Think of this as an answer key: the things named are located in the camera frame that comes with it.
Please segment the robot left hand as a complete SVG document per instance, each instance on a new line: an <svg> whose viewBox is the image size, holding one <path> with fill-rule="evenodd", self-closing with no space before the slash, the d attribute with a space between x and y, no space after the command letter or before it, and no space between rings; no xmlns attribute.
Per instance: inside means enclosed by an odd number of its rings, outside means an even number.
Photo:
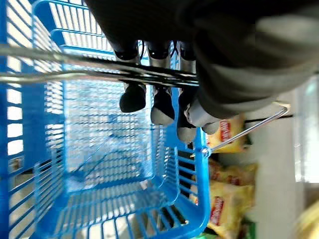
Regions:
<svg viewBox="0 0 319 239"><path fill-rule="evenodd" d="M181 69L195 70L197 90L179 97L177 136L271 104L306 82L319 65L316 0L88 0L117 58L148 46L151 65L166 66L168 44L180 43Z"/></svg>

